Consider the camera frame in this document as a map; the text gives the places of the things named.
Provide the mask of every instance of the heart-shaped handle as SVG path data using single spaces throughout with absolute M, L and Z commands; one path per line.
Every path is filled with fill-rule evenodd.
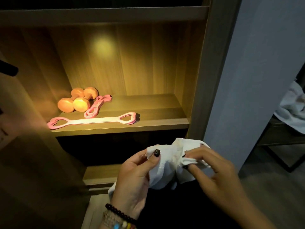
M 67 123 L 63 124 L 63 125 L 58 125 L 58 126 L 54 126 L 58 121 L 60 120 L 64 120 L 64 121 L 67 121 Z M 65 117 L 54 117 L 52 119 L 50 119 L 50 122 L 47 124 L 49 129 L 58 129 L 58 128 L 62 128 L 62 127 L 65 127 L 66 125 L 69 124 L 69 119 L 68 118 L 65 118 Z
M 131 116 L 131 119 L 128 120 L 128 121 L 122 120 L 122 118 L 123 118 L 123 117 L 126 117 L 126 116 Z M 120 122 L 120 123 L 122 123 L 122 124 L 125 124 L 125 125 L 132 125 L 132 124 L 135 123 L 136 120 L 137 120 L 137 119 L 136 119 L 136 113 L 135 113 L 135 112 L 128 112 L 128 113 L 125 113 L 125 114 L 119 116 L 118 118 L 119 118 L 118 122 Z

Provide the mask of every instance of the wooden cabinet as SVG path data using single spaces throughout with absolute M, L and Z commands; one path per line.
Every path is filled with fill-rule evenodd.
M 0 59 L 19 68 L 16 77 L 0 76 L 5 96 L 0 108 L 19 131 L 16 139 L 33 131 L 29 139 L 43 143 L 45 148 L 33 147 L 30 160 L 37 157 L 48 164 L 47 172 L 52 171 L 51 164 L 67 170 L 66 178 L 83 193 L 75 201 L 88 199 L 81 191 L 82 177 L 88 187 L 109 187 L 116 180 L 120 158 L 127 153 L 113 149 L 124 146 L 124 138 L 131 138 L 129 149 L 134 153 L 177 136 L 203 138 L 240 0 L 212 0 L 211 6 L 210 0 L 204 1 L 206 5 L 196 7 L 0 11 Z M 112 95 L 97 117 L 134 111 L 137 122 L 49 130 L 46 123 L 53 117 L 83 118 L 80 112 L 60 112 L 57 102 L 70 97 L 72 88 L 89 86 L 100 95 Z M 46 153 L 57 159 L 48 163 Z M 113 158 L 98 160 L 99 153 Z M 86 154 L 95 166 L 81 159 Z M 12 169 L 35 165 L 24 160 Z M 51 177 L 63 188 L 59 176 L 55 172 Z M 60 203 L 68 208 L 64 199 Z M 83 208 L 74 213 L 83 217 Z M 46 211 L 39 213 L 46 218 Z M 57 218 L 51 222 L 59 223 Z

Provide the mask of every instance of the white towel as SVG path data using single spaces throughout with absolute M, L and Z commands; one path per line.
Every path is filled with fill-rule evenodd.
M 305 94 L 295 81 L 282 99 L 274 115 L 296 131 L 305 134 Z
M 183 169 L 183 165 L 196 164 L 200 169 L 210 167 L 205 161 L 193 158 L 184 158 L 185 151 L 200 147 L 205 144 L 200 140 L 191 140 L 177 138 L 171 145 L 155 145 L 147 148 L 147 157 L 149 158 L 156 149 L 161 152 L 159 164 L 149 172 L 150 188 L 159 190 L 164 188 L 168 183 L 172 182 L 172 189 L 176 188 L 177 180 L 179 183 L 195 180 L 193 175 Z M 115 184 L 108 190 L 108 194 L 112 197 Z

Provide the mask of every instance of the fingernail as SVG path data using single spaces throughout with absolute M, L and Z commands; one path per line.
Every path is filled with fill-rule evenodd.
M 158 157 L 160 156 L 160 153 L 161 153 L 160 150 L 156 149 L 153 154 L 155 157 Z

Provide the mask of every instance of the orange dumbbell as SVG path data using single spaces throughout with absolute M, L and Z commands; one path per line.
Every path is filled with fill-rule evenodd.
M 71 91 L 71 98 L 62 98 L 58 101 L 57 106 L 63 112 L 73 112 L 73 101 L 78 97 L 84 97 L 84 90 L 82 88 L 74 88 Z
M 78 97 L 73 102 L 76 111 L 85 112 L 90 108 L 89 100 L 94 100 L 98 92 L 94 87 L 88 87 L 84 90 L 85 97 Z

